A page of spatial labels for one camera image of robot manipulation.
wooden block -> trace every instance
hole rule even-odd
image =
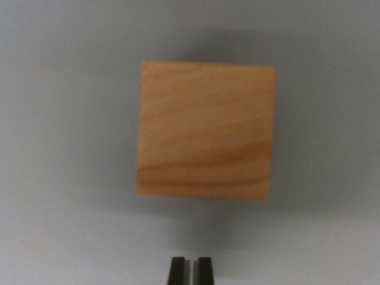
[[[143,62],[137,192],[266,200],[276,71]]]

gray wall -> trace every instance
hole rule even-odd
[[[274,65],[269,202],[135,194],[140,63]],[[0,284],[380,284],[379,1],[0,3]]]

wooden cube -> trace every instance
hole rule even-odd
[[[143,62],[137,193],[266,200],[276,71]]]

wood grain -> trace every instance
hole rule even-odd
[[[143,62],[137,192],[266,200],[276,71]]]

black object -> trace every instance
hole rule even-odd
[[[167,285],[188,285],[190,284],[190,263],[184,257],[173,257],[170,266],[169,278]],[[193,285],[214,285],[214,274],[211,257],[199,257],[194,261],[193,267]]]
[[[214,285],[211,257],[198,258],[198,285]]]
[[[167,285],[184,285],[185,258],[173,257]]]

